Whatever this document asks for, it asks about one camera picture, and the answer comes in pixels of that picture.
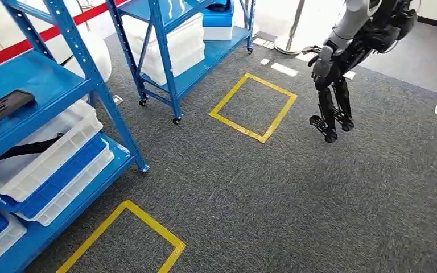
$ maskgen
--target humanoid robot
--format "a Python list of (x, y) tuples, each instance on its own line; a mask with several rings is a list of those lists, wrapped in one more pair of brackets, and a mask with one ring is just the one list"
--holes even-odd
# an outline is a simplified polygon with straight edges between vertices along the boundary
[[(346, 0), (346, 12), (322, 48), (312, 46), (302, 52), (317, 55), (309, 62), (319, 96), (321, 117), (309, 122), (328, 143), (336, 141), (336, 121), (343, 131), (354, 128), (349, 91), (344, 74), (364, 61), (372, 52), (387, 53), (403, 39), (418, 19), (410, 9), (412, 0)], [(334, 91), (334, 106), (330, 86)]]

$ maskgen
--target black strap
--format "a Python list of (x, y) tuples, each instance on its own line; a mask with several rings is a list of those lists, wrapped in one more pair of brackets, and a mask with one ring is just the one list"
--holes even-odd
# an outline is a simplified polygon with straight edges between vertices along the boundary
[(225, 5), (219, 4), (219, 3), (210, 4), (207, 6), (207, 10), (213, 11), (216, 13), (224, 13), (224, 12), (230, 10), (230, 2), (231, 2), (231, 0), (227, 0), (227, 4), (225, 4)]
[(62, 63), (60, 63), (59, 65), (61, 65), (62, 67), (65, 66), (69, 61), (71, 61), (75, 56), (71, 55), (69, 58), (67, 58), (66, 60), (64, 60)]
[(58, 133), (58, 135), (55, 138), (50, 140), (14, 146), (10, 148), (7, 152), (2, 154), (0, 156), (0, 160), (6, 158), (12, 158), (18, 155), (41, 154), (49, 147), (51, 147), (63, 135), (64, 135), (63, 133)]

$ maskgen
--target white round object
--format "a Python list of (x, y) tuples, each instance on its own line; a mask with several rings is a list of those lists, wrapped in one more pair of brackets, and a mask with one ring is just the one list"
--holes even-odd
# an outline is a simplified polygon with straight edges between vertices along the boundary
[[(105, 41), (92, 32), (81, 31), (80, 35), (91, 54), (91, 58), (93, 58), (94, 63), (98, 67), (101, 77), (103, 77), (105, 82), (108, 81), (112, 74), (112, 61)], [(67, 62), (64, 67), (82, 78), (85, 77), (84, 72), (75, 57)]]
[(254, 27), (252, 27), (252, 37), (256, 37), (260, 30), (259, 25), (254, 22)]
[(290, 46), (287, 48), (287, 44), (289, 42), (288, 36), (280, 36), (274, 41), (274, 48), (277, 49), (280, 53), (284, 53), (287, 55), (297, 55), (299, 54), (304, 47), (298, 47), (296, 43), (293, 43), (291, 40)]

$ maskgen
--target blue metal shelf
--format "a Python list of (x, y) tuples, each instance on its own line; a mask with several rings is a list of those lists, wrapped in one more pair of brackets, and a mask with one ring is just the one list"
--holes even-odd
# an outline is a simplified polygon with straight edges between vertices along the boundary
[[(187, 19), (210, 5), (213, 0), (158, 0), (166, 33), (174, 30)], [(150, 22), (148, 0), (129, 0), (118, 7), (121, 14)]]
[[(226, 1), (233, 7), (233, 0)], [(249, 53), (252, 52), (252, 26), (254, 25), (255, 0), (250, 1), (250, 12), (247, 11), (243, 0), (239, 1), (244, 11), (246, 28), (233, 27), (232, 40), (205, 41), (205, 59), (184, 73), (174, 77), (168, 50), (167, 33), (196, 13), (203, 11), (213, 0), (129, 0), (121, 6), (117, 6), (114, 0), (106, 0), (131, 75), (137, 86), (137, 91), (141, 99), (140, 105), (145, 105), (149, 96), (170, 105), (174, 114), (173, 123), (177, 124), (183, 116), (180, 109), (180, 99), (185, 96), (198, 81), (205, 77), (205, 75), (241, 41), (246, 39), (247, 50)], [(123, 28), (123, 20), (121, 19), (123, 15), (132, 16), (149, 24), (143, 40), (143, 47), (138, 63), (135, 62), (133, 51), (126, 37), (125, 29)], [(167, 79), (167, 83), (162, 86), (153, 82), (149, 76), (141, 75), (141, 68), (143, 60), (145, 59), (150, 32), (153, 28), (156, 33), (163, 69)], [(146, 89), (146, 82), (168, 93), (169, 98), (154, 93), (150, 89)]]
[(0, 155), (93, 90), (89, 80), (34, 50), (0, 65), (0, 98), (14, 89), (32, 93), (36, 104), (0, 121)]
[(101, 133), (114, 154), (113, 161), (47, 227), (23, 222), (26, 234), (0, 257), (0, 273), (22, 272), (33, 259), (63, 232), (133, 162), (134, 158), (110, 137)]
[[(249, 31), (245, 28), (234, 27), (232, 40), (204, 41), (205, 59), (191, 67), (189, 70), (175, 77), (175, 87), (178, 97), (185, 96), (192, 87), (204, 78), (223, 58), (225, 58), (238, 44), (249, 37)], [(142, 75), (142, 79), (165, 92), (170, 92), (168, 84), (159, 86), (149, 76)]]
[[(131, 132), (88, 52), (64, 0), (43, 0), (50, 13), (17, 0), (1, 0), (33, 49), (0, 65), (0, 98), (15, 89), (32, 93), (36, 103), (20, 108), (0, 121), (0, 155), (61, 113), (82, 96), (96, 93), (113, 121), (126, 148), (101, 133), (110, 143), (115, 158), (47, 227), (25, 222), (27, 233), (0, 257), (0, 273), (23, 271), (71, 222), (78, 217), (124, 170), (136, 163), (142, 172), (145, 163)], [(28, 15), (53, 23), (76, 56), (85, 79), (55, 63)]]

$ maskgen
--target robot leg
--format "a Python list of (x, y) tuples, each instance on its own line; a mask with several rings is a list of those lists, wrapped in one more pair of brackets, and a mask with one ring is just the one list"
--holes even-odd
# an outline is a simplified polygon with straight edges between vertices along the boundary
[(327, 143), (333, 143), (337, 140), (337, 134), (331, 90), (321, 83), (316, 83), (316, 89), (318, 90), (321, 117), (313, 115), (309, 119), (309, 123), (315, 126), (324, 135), (324, 140)]
[(341, 124), (343, 131), (349, 132), (354, 128), (351, 114), (351, 104), (349, 102), (349, 90), (348, 83), (344, 77), (341, 77), (339, 81), (332, 84), (334, 95), (336, 96), (336, 102), (338, 108), (334, 108), (334, 118), (339, 124)]

